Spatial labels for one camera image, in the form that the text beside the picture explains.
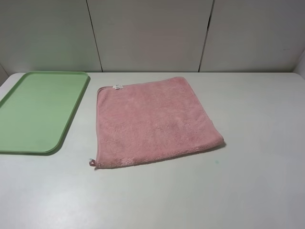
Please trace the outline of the pink fluffy towel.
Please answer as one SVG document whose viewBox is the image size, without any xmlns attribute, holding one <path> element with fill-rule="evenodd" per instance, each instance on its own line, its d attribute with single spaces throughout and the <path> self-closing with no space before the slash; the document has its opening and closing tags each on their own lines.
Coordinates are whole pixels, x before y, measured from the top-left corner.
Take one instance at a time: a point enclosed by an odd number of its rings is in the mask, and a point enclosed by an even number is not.
<svg viewBox="0 0 305 229">
<path fill-rule="evenodd" d="M 96 101 L 98 169 L 129 167 L 224 145 L 183 77 L 102 87 Z"/>
</svg>

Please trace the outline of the white towel label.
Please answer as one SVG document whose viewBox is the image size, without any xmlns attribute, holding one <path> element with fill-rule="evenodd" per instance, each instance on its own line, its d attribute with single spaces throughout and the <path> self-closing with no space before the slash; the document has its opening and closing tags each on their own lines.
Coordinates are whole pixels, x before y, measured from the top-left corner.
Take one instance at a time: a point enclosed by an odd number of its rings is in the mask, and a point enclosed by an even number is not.
<svg viewBox="0 0 305 229">
<path fill-rule="evenodd" d="M 114 85 L 113 88 L 114 88 L 115 90 L 120 90 L 120 89 L 123 88 L 123 86 L 120 85 L 120 84 L 117 84 L 117 85 Z"/>
</svg>

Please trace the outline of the green plastic tray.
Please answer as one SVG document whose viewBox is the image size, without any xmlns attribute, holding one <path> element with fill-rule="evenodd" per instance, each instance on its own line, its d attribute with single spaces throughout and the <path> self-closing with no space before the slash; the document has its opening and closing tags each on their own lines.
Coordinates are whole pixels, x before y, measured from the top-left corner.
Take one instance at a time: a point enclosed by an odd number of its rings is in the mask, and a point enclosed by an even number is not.
<svg viewBox="0 0 305 229">
<path fill-rule="evenodd" d="M 84 72 L 28 72 L 0 102 L 0 152 L 51 155 L 62 145 L 89 84 Z"/>
</svg>

